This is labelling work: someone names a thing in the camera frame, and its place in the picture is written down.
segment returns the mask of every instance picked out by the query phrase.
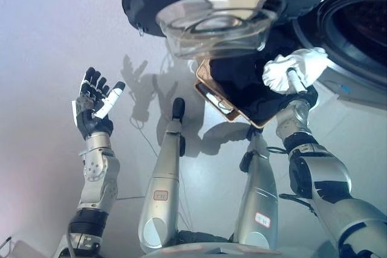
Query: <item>washing machine door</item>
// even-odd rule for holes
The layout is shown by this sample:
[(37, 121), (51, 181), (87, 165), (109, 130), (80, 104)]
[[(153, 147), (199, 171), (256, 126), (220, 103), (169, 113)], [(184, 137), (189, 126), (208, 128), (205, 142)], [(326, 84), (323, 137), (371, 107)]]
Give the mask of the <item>washing machine door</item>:
[(320, 78), (345, 100), (387, 108), (387, 0), (324, 0), (293, 21), (305, 47), (335, 64)]
[(178, 57), (239, 56), (265, 47), (273, 25), (311, 11), (320, 0), (122, 0), (140, 34), (166, 36)]

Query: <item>black cloth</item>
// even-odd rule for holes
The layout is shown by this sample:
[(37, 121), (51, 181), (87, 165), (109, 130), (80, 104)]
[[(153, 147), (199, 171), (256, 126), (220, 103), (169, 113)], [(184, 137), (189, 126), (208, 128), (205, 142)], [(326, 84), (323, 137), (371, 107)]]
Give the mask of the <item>black cloth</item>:
[(278, 54), (287, 56), (298, 48), (299, 44), (284, 29), (274, 28), (262, 51), (211, 60), (211, 76), (222, 87), (229, 102), (251, 121), (262, 123), (286, 107), (290, 100), (298, 97), (297, 94), (278, 94), (265, 86), (262, 81), (263, 67)]

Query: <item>white label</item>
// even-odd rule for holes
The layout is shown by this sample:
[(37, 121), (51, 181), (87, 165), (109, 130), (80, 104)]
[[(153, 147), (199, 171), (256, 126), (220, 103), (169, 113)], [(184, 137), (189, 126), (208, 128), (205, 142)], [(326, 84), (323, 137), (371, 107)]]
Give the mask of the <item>white label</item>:
[(269, 217), (265, 216), (264, 214), (261, 214), (261, 213), (255, 214), (255, 221), (266, 228), (270, 228), (271, 220)]

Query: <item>white glove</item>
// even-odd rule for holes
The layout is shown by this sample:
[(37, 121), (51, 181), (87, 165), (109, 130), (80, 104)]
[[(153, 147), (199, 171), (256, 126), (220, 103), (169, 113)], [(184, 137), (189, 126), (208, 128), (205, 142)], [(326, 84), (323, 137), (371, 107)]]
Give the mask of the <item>white glove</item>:
[(274, 92), (294, 94), (296, 90), (289, 84), (287, 70), (294, 68), (302, 84), (309, 87), (317, 80), (325, 68), (332, 63), (323, 48), (301, 49), (284, 57), (278, 55), (275, 60), (266, 63), (262, 81)]

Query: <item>robot leg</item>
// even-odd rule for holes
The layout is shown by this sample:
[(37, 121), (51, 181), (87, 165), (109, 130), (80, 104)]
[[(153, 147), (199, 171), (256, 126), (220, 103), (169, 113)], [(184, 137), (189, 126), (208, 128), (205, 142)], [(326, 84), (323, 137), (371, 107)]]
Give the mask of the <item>robot leg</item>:
[(268, 160), (267, 145), (260, 131), (251, 132), (251, 142), (240, 168), (248, 173), (239, 208), (233, 242), (276, 249), (278, 200), (276, 183)]
[(146, 192), (138, 225), (138, 237), (145, 253), (175, 243), (179, 200), (179, 156), (184, 154), (185, 145), (181, 136), (184, 107), (184, 100), (176, 98), (172, 120), (166, 129)]

